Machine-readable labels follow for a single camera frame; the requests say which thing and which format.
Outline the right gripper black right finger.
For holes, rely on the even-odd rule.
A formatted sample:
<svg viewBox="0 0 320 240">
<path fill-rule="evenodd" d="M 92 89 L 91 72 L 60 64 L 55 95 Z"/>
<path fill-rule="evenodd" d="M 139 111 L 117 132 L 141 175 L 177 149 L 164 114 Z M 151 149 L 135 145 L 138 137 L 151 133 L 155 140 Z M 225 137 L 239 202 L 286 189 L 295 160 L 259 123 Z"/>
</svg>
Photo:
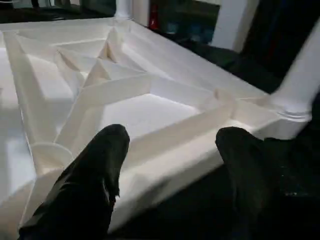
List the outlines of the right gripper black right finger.
<svg viewBox="0 0 320 240">
<path fill-rule="evenodd" d="M 314 136 L 260 139 L 243 128 L 224 127 L 215 143 L 247 239 L 319 239 L 319 140 Z"/>
</svg>

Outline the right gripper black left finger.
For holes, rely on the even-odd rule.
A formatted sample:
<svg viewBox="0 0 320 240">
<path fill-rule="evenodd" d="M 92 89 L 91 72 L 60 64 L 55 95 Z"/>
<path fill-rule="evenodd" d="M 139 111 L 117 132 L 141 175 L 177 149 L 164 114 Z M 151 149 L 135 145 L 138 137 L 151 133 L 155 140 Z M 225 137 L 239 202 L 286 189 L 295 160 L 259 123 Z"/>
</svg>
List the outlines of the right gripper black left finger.
<svg viewBox="0 0 320 240">
<path fill-rule="evenodd" d="M 100 130 L 61 173 L 19 229 L 20 240 L 105 240 L 120 195 L 130 136 L 121 124 Z"/>
</svg>

